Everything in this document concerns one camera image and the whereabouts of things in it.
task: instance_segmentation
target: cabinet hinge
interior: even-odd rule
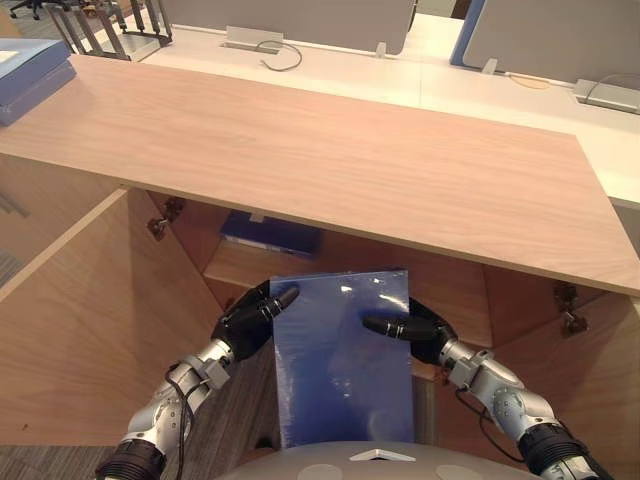
[[[185,203],[184,198],[169,197],[167,201],[164,202],[162,217],[152,218],[147,222],[147,228],[156,240],[160,241],[164,238],[167,226],[180,216]]]
[[[568,338],[589,329],[587,319],[576,312],[575,302],[578,299],[578,289],[567,282],[556,282],[553,287],[553,296],[558,306],[558,311],[564,321],[562,336]]]

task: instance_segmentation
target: gray partition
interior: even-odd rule
[[[463,58],[567,82],[640,74],[640,2],[485,0]]]
[[[281,32],[285,39],[375,51],[402,51],[414,0],[166,0],[176,25],[227,25]]]

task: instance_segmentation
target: wooden countertop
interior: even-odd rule
[[[640,260],[572,136],[88,56],[0,153],[628,294]]]

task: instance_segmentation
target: wooden panel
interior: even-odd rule
[[[555,280],[497,267],[484,267],[493,346],[513,341],[558,317]],[[603,294],[578,286],[574,305],[580,307]]]
[[[0,443],[110,445],[221,310],[175,237],[118,190],[0,290]]]
[[[564,339],[560,324],[548,323],[495,352],[527,388],[551,403],[557,418],[618,480],[640,478],[640,301],[635,301],[634,308],[627,297],[606,295],[581,309],[592,319],[587,332]],[[438,407],[440,446],[509,463],[483,439],[473,415],[462,412],[452,388],[441,392]]]
[[[413,297],[446,318],[465,341],[491,346],[482,267],[464,260],[325,232],[315,260],[223,241],[204,275],[253,287],[276,275],[386,267],[407,267]]]
[[[148,192],[160,211],[169,195]],[[229,215],[226,208],[187,201],[184,210],[171,224],[171,230],[199,272],[206,268],[221,238],[218,232]]]
[[[640,260],[575,137],[86,55],[72,63],[78,78],[0,130],[0,153],[640,293]],[[133,153],[104,148],[114,138]]]
[[[218,304],[224,310],[237,302],[249,289],[249,287],[243,285],[234,285],[233,283],[212,280],[206,277],[205,282],[207,283],[209,290],[211,290],[211,293],[213,293],[213,296],[218,300]]]
[[[29,213],[0,210],[0,250],[28,263],[116,188],[98,175],[0,155],[0,197]]]

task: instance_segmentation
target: robotic arm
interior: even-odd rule
[[[408,317],[367,315],[363,324],[382,335],[410,341],[414,357],[442,366],[458,387],[456,395],[468,392],[484,406],[484,411],[476,413],[489,413],[516,443],[532,473],[545,480],[613,480],[555,418],[549,403],[527,390],[513,372],[493,360],[491,352],[469,349],[445,320],[414,299],[409,310]]]
[[[97,480],[159,480],[167,455],[184,441],[195,413],[229,379],[227,368],[249,358],[271,338],[274,317],[298,296],[291,288],[269,297],[269,282],[249,290],[219,320],[211,343],[169,367],[150,403],[131,419],[115,452],[96,470]]]
[[[293,287],[269,297],[269,283],[250,290],[227,310],[211,343],[169,367],[150,403],[138,411],[115,452],[96,470],[97,480],[159,480],[167,455],[179,448],[181,477],[184,441],[203,402],[229,379],[227,369],[266,343],[272,321],[298,296]],[[555,418],[549,403],[528,391],[486,350],[474,352],[458,341],[451,326],[411,299],[408,316],[366,315],[363,325],[382,335],[411,342],[417,359],[441,366],[462,393],[473,395],[481,418],[493,421],[513,440],[529,470],[545,480],[613,480]]]

